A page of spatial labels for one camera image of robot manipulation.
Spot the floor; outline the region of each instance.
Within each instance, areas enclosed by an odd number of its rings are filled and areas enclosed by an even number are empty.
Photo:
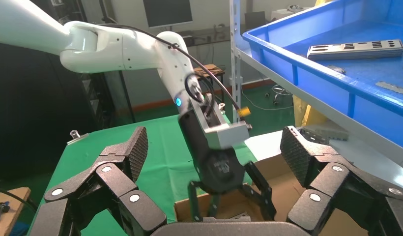
[[[260,88],[254,88],[246,90],[245,95],[251,100],[256,106],[263,109],[274,109],[274,110],[263,110],[255,107],[246,97],[242,97],[241,103],[242,107],[248,107],[251,111],[251,115],[246,117],[248,123],[250,123],[253,129],[250,131],[250,136],[256,136],[260,134],[270,133],[277,130],[281,130],[284,126],[294,125],[294,112],[292,105],[292,98],[290,96],[284,97],[280,101],[280,105],[273,105],[273,94],[270,97],[265,95],[270,92],[271,86],[265,86]],[[232,121],[232,107],[230,106],[229,100],[225,101],[226,115],[229,120]],[[136,120],[144,121],[154,118],[160,118],[165,116],[172,116],[177,114],[176,107],[171,105],[168,107],[163,107],[159,109],[148,110],[144,112],[136,113]],[[117,124],[126,124],[128,117],[119,118],[116,122]],[[48,181],[51,178],[52,173],[33,175],[26,179],[16,179],[12,181],[0,182],[0,187],[4,189],[13,189],[17,187],[27,186],[31,189],[31,198],[36,202],[40,202],[45,189],[48,185]],[[33,220],[34,214],[27,207],[22,210],[19,217],[19,221],[30,224]]]

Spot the desk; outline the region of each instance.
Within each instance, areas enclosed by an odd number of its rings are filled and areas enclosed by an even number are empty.
[[[188,198],[188,183],[199,180],[177,120],[178,116],[164,117],[90,133],[65,148],[47,190],[89,168],[106,146],[125,142],[137,126],[145,126],[149,149],[137,185],[165,212],[168,222],[174,222],[174,203]],[[234,148],[241,163],[255,161],[245,144]],[[248,176],[244,181],[251,182]],[[107,235],[125,235],[107,210],[82,230],[82,236]]]
[[[220,82],[223,84],[223,75],[225,74],[225,70],[219,68],[218,66],[214,65],[214,64],[209,64],[209,65],[204,65],[210,72],[212,72],[212,74],[216,77],[220,76]],[[214,85],[213,83],[213,79],[200,67],[196,67],[194,68],[194,72],[198,73],[200,75],[205,76],[206,78],[210,79],[210,82],[212,83],[212,85]],[[220,90],[221,93],[221,102],[225,102],[225,94],[223,93],[222,90]]]
[[[26,200],[28,199],[31,190],[27,187],[21,187],[9,190],[9,192]],[[0,193],[0,203],[3,202],[9,202],[10,210],[7,213],[3,213],[0,218],[0,236],[8,236],[15,225],[16,219],[18,219],[24,204],[6,194]]]

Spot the blue plastic tray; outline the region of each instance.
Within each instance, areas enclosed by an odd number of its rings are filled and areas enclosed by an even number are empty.
[[[403,56],[313,62],[312,45],[401,39],[403,0],[336,0],[243,34],[254,59],[303,91],[403,147]],[[328,69],[335,65],[346,76]]]

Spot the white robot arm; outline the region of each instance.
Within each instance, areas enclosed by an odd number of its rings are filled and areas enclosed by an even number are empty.
[[[157,37],[187,52],[177,33]],[[59,55],[64,67],[78,73],[157,68],[180,115],[195,109],[211,148],[229,148],[249,137],[245,122],[229,125],[218,109],[213,115],[220,120],[206,120],[202,104],[184,87],[184,78],[194,72],[190,59],[145,33],[75,21],[63,26],[29,0],[0,0],[0,43]],[[189,84],[200,91],[196,78]]]
[[[227,124],[214,97],[202,96],[194,76],[188,80],[192,91],[185,89],[185,78],[194,71],[177,33],[154,38],[84,22],[62,26],[29,0],[0,0],[0,43],[59,55],[65,68],[79,73],[157,68],[177,105],[178,123],[205,191],[223,192],[241,184],[243,171],[232,146],[249,138],[249,126],[245,121]],[[232,166],[238,174],[231,174]]]

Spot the computer monitor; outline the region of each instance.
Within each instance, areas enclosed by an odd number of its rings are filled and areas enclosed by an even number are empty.
[[[193,21],[190,0],[144,0],[150,28],[173,26]]]

